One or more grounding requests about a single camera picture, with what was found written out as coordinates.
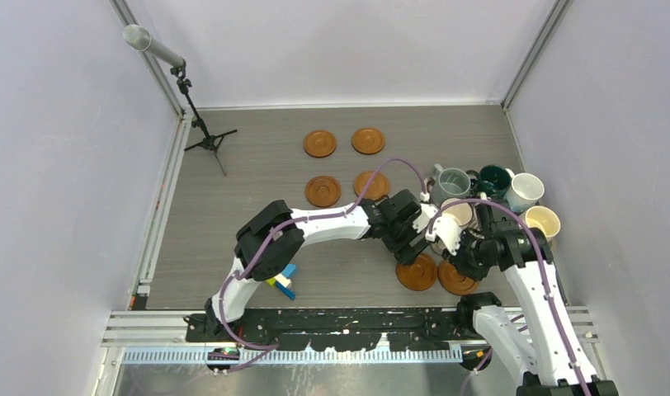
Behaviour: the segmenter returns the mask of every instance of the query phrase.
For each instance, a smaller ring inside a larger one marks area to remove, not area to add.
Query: microphone
[[[134,50],[140,52],[148,51],[169,63],[174,68],[184,68],[186,66],[186,62],[182,56],[175,54],[171,49],[162,45],[157,40],[153,40],[148,29],[142,26],[128,25],[125,27],[124,40],[126,40]]]

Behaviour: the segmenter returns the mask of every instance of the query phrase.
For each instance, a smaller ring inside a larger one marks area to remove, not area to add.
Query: gray mug
[[[469,195],[471,179],[461,169],[455,167],[445,169],[437,163],[432,167],[430,176],[435,181],[430,191],[430,198],[437,207],[450,198],[466,198]]]

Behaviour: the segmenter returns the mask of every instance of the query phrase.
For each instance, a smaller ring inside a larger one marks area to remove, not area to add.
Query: tripod stand
[[[221,163],[221,160],[219,159],[219,147],[221,146],[221,143],[224,142],[226,136],[228,136],[229,134],[234,134],[238,132],[238,130],[230,130],[223,134],[209,134],[209,130],[206,128],[206,123],[204,123],[204,120],[202,120],[201,117],[199,116],[199,112],[196,111],[196,107],[194,107],[194,103],[191,101],[189,97],[189,87],[191,87],[191,81],[189,81],[189,78],[186,78],[185,67],[186,65],[183,64],[178,68],[171,68],[170,73],[173,76],[177,77],[177,86],[180,88],[180,92],[182,93],[182,95],[184,95],[186,101],[189,102],[189,106],[191,107],[191,110],[194,112],[194,117],[196,118],[196,120],[193,120],[191,122],[191,127],[196,128],[198,126],[199,129],[201,129],[201,132],[204,133],[204,138],[199,143],[193,144],[192,146],[185,148],[184,151],[201,147],[205,150],[210,150],[214,152],[216,160],[219,162],[219,166],[221,167],[221,172],[224,174],[224,176],[228,176],[228,174],[226,174],[225,172],[224,165]]]

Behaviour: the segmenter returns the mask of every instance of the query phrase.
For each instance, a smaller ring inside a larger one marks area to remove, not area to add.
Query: mug handle
[[[476,182],[481,178],[481,175],[473,169],[470,169],[470,170],[466,171],[466,174],[470,176],[469,180],[471,181],[471,183],[470,183],[469,189],[471,191],[473,191],[474,186],[476,185]]]
[[[440,173],[442,173],[442,171],[444,171],[444,168],[442,167],[442,165],[440,165],[439,163],[436,163],[436,164],[432,165],[432,170],[430,171],[430,176],[432,176],[433,179],[437,179],[440,176]]]

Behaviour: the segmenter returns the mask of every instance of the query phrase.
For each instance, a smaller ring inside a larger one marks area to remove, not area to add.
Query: blue block
[[[279,282],[276,282],[275,286],[276,286],[277,289],[281,290],[281,292],[284,293],[286,295],[286,297],[289,297],[289,299],[291,301],[294,301],[296,299],[296,293],[291,291],[291,289],[284,287]]]
[[[281,274],[287,278],[291,278],[292,276],[296,275],[296,264],[287,264]]]

